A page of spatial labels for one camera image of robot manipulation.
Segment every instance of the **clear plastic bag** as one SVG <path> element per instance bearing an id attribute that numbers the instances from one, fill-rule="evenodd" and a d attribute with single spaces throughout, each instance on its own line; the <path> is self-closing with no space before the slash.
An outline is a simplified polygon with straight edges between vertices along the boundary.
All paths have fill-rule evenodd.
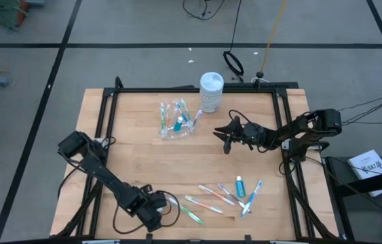
<path id="1" fill-rule="evenodd" d="M 201 110 L 195 117 L 191 117 L 183 99 L 161 102 L 160 105 L 161 129 L 159 134 L 162 139 L 182 138 L 195 131 L 197 119 L 202 114 Z"/>

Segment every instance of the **blue toothbrush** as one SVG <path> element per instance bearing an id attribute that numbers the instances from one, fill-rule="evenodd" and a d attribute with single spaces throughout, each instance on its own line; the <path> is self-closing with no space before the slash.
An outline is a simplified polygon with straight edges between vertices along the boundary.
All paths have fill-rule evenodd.
<path id="1" fill-rule="evenodd" d="M 251 205 L 252 205 L 252 202 L 254 201 L 254 198 L 255 198 L 257 192 L 260 190 L 260 188 L 261 188 L 262 185 L 263 185 L 263 182 L 262 182 L 261 180 L 259 180 L 259 183 L 257 183 L 257 186 L 256 186 L 256 188 L 254 189 L 254 192 L 252 192 L 250 199 L 248 200 L 247 204 L 246 204 L 245 207 L 244 207 L 244 210 L 243 210 L 242 213 L 240 214 L 240 217 L 244 217 L 244 215 L 246 214 L 246 212 L 248 211 L 248 209 L 250 209 L 250 207 L 251 207 Z"/>
<path id="2" fill-rule="evenodd" d="M 188 119 L 186 118 L 186 116 L 182 112 L 182 110 L 180 109 L 180 104 L 178 102 L 176 102 L 176 107 L 177 107 L 178 111 L 180 112 L 180 114 L 182 115 L 182 118 L 185 120 L 185 123 L 188 123 Z"/>

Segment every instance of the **metal stand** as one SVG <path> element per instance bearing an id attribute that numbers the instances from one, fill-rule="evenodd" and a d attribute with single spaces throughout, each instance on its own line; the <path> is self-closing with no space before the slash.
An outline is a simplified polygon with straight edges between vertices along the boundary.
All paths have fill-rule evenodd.
<path id="1" fill-rule="evenodd" d="M 287 121 L 291 121 L 291 114 L 290 114 L 290 108 L 288 105 L 288 98 L 287 98 L 287 92 L 286 89 L 295 89 L 298 88 L 297 83 L 231 83 L 231 84 L 225 84 L 223 93 L 264 93 L 264 94 L 271 94 L 272 100 L 273 100 L 273 108 L 275 111 L 275 120 L 278 127 L 282 126 L 282 120 L 281 120 L 281 112 L 278 104 L 278 96 L 282 97 L 284 110 L 286 112 L 286 118 Z M 100 112 L 98 116 L 98 122 L 97 122 L 97 128 L 96 128 L 96 137 L 100 137 L 102 125 L 104 121 L 104 116 L 106 112 L 106 106 L 107 106 L 107 100 L 112 97 L 112 103 L 111 103 L 111 109 L 110 109 L 110 115 L 108 118 L 108 124 L 107 124 L 107 132 L 106 132 L 106 138 L 110 137 L 112 134 L 113 124 L 114 124 L 114 118 L 115 118 L 115 107 L 117 106 L 118 102 L 118 95 L 119 93 L 127 92 L 127 93 L 159 93 L 159 92 L 165 92 L 165 93 L 198 93 L 199 89 L 194 88 L 192 86 L 185 86 L 185 87 L 174 87 L 174 88 L 124 88 L 123 84 L 117 77 L 115 80 L 115 87 L 112 88 L 104 88 L 103 91 L 103 97 L 102 102 L 100 105 Z M 288 171 L 287 168 L 288 165 L 284 164 L 284 169 Z M 299 184 L 299 191 L 300 194 L 303 196 L 305 201 L 307 201 L 307 193 L 305 190 L 305 183 L 302 175 L 302 170 L 299 168 L 297 170 L 298 174 L 298 184 Z M 286 174 L 286 181 L 292 182 L 292 176 L 289 174 Z M 63 233 L 63 237 L 52 237 L 51 239 L 37 239 L 37 240 L 30 240 L 30 241 L 16 241 L 11 244 L 26 244 L 26 243 L 82 243 L 84 240 L 91 240 L 90 243 L 96 243 L 93 240 L 96 236 L 96 226 L 98 221 L 98 214 L 100 210 L 100 200 L 101 200 L 101 189 L 102 184 L 100 181 L 97 181 L 94 187 L 92 188 L 92 178 L 87 177 L 87 182 L 85 184 L 85 192 L 83 194 L 83 206 L 89 205 L 90 202 L 93 200 L 92 196 L 94 197 L 94 207 L 92 212 L 92 218 L 90 220 L 90 226 L 89 226 L 89 235 L 84 236 L 82 235 L 83 232 L 83 225 L 85 223 L 85 214 L 82 214 L 82 211 L 78 211 L 78 213 L 75 216 L 74 219 L 79 220 L 78 228 L 76 231 L 76 235 L 74 237 L 66 237 L 70 235 L 72 232 L 69 229 L 64 230 L 65 233 Z M 365 242 L 354 242 L 354 241 L 346 241 L 346 240 L 338 240 L 338 239 L 321 239 L 321 238 L 315 238 L 314 232 L 313 232 L 313 225 L 309 221 L 309 218 L 306 218 L 306 225 L 307 225 L 307 232 L 308 237 L 303 237 L 301 234 L 301 226 L 299 222 L 299 215 L 298 215 L 298 209 L 295 197 L 292 195 L 292 193 L 289 191 L 289 201 L 290 201 L 290 210 L 292 214 L 292 221 L 294 226 L 294 232 L 295 232 L 295 240 L 296 241 L 253 241 L 251 239 L 250 235 L 245 235 L 243 240 L 156 240 L 153 239 L 152 234 L 147 234 L 146 239 L 120 239 L 120 240 L 109 240 L 105 241 L 102 240 L 101 243 L 121 243 L 121 244 L 154 244 L 154 243 L 170 243 L 170 244 L 274 244 L 274 243 L 364 243 Z"/>

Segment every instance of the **black stand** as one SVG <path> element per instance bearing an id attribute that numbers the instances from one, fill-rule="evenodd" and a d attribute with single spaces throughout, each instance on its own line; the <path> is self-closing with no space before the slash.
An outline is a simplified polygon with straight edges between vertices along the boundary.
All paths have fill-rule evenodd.
<path id="1" fill-rule="evenodd" d="M 326 162 L 328 170 L 335 177 L 340 179 L 340 181 L 347 183 L 358 192 L 368 195 L 368 192 L 370 191 L 382 190 L 382 175 L 359 180 L 352 168 L 347 165 L 347 159 L 350 158 L 351 157 L 326 157 L 324 158 L 324 161 Z M 347 209 L 372 210 L 376 209 L 376 207 L 366 199 L 354 197 L 357 194 L 350 190 L 347 186 L 339 184 L 339 182 L 332 178 L 327 177 L 327 179 L 330 180 L 330 188 L 332 188 L 333 197 L 335 198 L 339 209 L 340 218 L 346 237 L 347 239 L 354 241 L 354 233 L 347 215 Z M 373 200 L 379 205 L 382 205 L 382 195 L 373 197 Z"/>

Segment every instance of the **aluminum frame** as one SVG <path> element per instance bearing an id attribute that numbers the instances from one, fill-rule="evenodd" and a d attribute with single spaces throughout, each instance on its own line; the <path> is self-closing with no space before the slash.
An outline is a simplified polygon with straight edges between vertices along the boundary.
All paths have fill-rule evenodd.
<path id="1" fill-rule="evenodd" d="M 272 101 L 273 101 L 273 108 L 275 113 L 275 120 L 277 123 L 277 128 L 282 127 L 282 119 L 281 119 L 281 113 L 280 113 L 280 105 L 278 102 L 278 96 L 282 97 L 282 102 L 284 105 L 284 111 L 286 114 L 286 120 L 287 122 L 292 121 L 292 117 L 290 114 L 290 106 L 288 103 L 288 97 L 286 89 L 297 89 L 298 84 L 295 82 L 288 82 L 288 83 L 228 83 L 225 84 L 223 93 L 262 93 L 262 94 L 271 94 Z M 106 105 L 107 100 L 109 97 L 112 96 L 112 103 L 111 103 L 111 111 L 108 118 L 108 124 L 107 124 L 107 132 L 106 132 L 106 138 L 111 137 L 113 124 L 114 124 L 114 118 L 115 118 L 115 109 L 117 106 L 118 101 L 118 95 L 119 93 L 197 93 L 199 92 L 199 88 L 195 88 L 193 86 L 184 86 L 184 87 L 173 87 L 173 88 L 124 88 L 122 85 L 122 82 L 117 77 L 115 80 L 115 87 L 112 88 L 104 88 L 103 95 L 102 95 L 102 102 L 100 104 L 100 110 L 99 110 L 99 116 L 98 116 L 98 122 L 96 127 L 96 137 L 100 137 L 102 133 L 102 124 L 104 122 L 104 116 L 106 111 Z M 282 153 L 283 160 L 286 160 L 287 155 L 285 153 Z M 301 191 L 302 196 L 307 201 L 307 192 L 305 190 L 305 182 L 303 178 L 303 173 L 301 169 L 301 165 L 299 166 L 299 170 L 297 170 L 297 179 L 298 179 L 298 185 Z M 288 164 L 284 164 L 284 170 L 289 170 Z M 285 175 L 286 181 L 292 180 L 292 176 L 289 174 Z M 83 200 L 88 197 L 90 193 L 90 189 L 92 188 L 92 177 L 88 176 L 87 180 L 85 182 L 85 188 L 83 192 Z M 101 194 L 102 190 L 100 190 L 96 197 L 94 198 L 94 206 L 93 206 L 93 214 L 92 218 L 90 220 L 90 227 L 89 227 L 89 236 L 94 238 L 96 236 L 96 228 L 97 228 L 97 221 L 98 221 L 98 214 L 100 209 L 100 201 L 101 201 Z M 297 203 L 292 195 L 292 193 L 288 193 L 289 197 L 289 204 L 290 204 L 290 212 L 292 214 L 292 222 L 294 226 L 294 233 L 296 239 L 303 237 L 301 233 L 301 224 L 299 222 L 299 215 L 298 215 L 298 209 L 297 209 Z M 308 237 L 315 237 L 314 235 L 314 229 L 313 224 L 311 223 L 310 219 L 308 217 L 305 218 L 306 224 L 307 224 L 307 232 Z M 76 236 L 82 236 L 83 229 L 85 225 L 85 215 L 82 217 L 82 219 L 79 221 L 77 225 L 77 232 Z"/>

